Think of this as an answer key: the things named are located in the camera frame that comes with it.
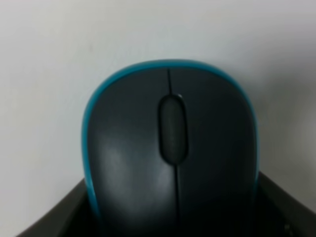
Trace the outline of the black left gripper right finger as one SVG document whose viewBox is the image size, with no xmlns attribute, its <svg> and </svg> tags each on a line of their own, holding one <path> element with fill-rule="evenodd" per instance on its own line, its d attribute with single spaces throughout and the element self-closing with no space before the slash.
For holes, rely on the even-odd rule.
<svg viewBox="0 0 316 237">
<path fill-rule="evenodd" d="M 258 177 L 254 237 L 314 237 L 316 214 L 262 172 Z"/>
</svg>

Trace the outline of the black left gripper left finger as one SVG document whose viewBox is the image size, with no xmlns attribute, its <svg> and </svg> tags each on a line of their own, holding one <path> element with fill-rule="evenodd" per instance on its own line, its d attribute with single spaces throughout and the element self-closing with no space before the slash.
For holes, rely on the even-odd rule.
<svg viewBox="0 0 316 237">
<path fill-rule="evenodd" d="M 97 221 L 88 201 L 84 180 L 19 236 L 97 237 Z"/>
</svg>

